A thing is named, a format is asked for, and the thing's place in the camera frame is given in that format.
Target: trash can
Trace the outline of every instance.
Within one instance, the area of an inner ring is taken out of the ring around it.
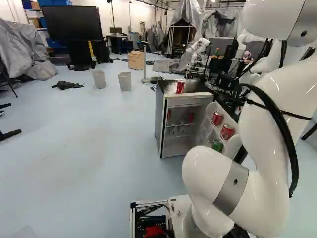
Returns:
[[[97,88],[106,86],[105,73],[102,70],[93,70],[94,82]]]
[[[131,91],[131,73],[121,72],[118,75],[121,91]]]

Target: fridge shelf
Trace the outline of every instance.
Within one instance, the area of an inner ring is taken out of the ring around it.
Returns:
[[[176,138],[182,138],[182,137],[188,137],[188,136],[193,136],[193,135],[177,135],[177,136],[171,136],[171,135],[168,135],[166,136],[166,139],[176,139]]]
[[[178,125],[167,125],[166,127],[185,126],[185,125],[195,125],[195,124],[194,123],[188,123],[188,124],[178,124]]]

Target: mini fridge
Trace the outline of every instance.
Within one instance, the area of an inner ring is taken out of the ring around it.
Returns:
[[[157,84],[155,138],[161,158],[186,155],[196,146],[196,134],[212,101],[209,92],[176,94]]]

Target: gray cover cloth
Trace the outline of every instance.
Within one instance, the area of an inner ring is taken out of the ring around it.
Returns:
[[[0,18],[0,55],[10,78],[25,74],[35,80],[47,80],[57,74],[33,25]]]
[[[152,52],[161,50],[165,33],[163,32],[160,21],[155,22],[150,29],[147,30],[147,41]]]
[[[203,18],[201,34],[212,37],[234,37],[242,30],[242,8],[215,9]]]
[[[183,18],[198,30],[200,27],[201,14],[200,6],[196,0],[182,0],[176,8],[170,24],[175,24]]]
[[[193,53],[185,52],[180,59],[166,59],[155,61],[152,71],[162,73],[184,74],[187,65],[192,59]]]

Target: fridge door shelf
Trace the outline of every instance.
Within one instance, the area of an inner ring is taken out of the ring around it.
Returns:
[[[211,118],[214,112],[220,112],[223,115],[223,120],[220,125],[214,125]],[[234,128],[233,135],[225,140],[220,132],[224,124],[230,124]],[[197,145],[204,145],[211,148],[213,140],[219,140],[223,144],[221,153],[231,159],[237,154],[242,142],[238,134],[238,124],[232,117],[222,108],[218,102],[212,102],[206,107],[206,116],[201,124],[199,135],[197,135]]]

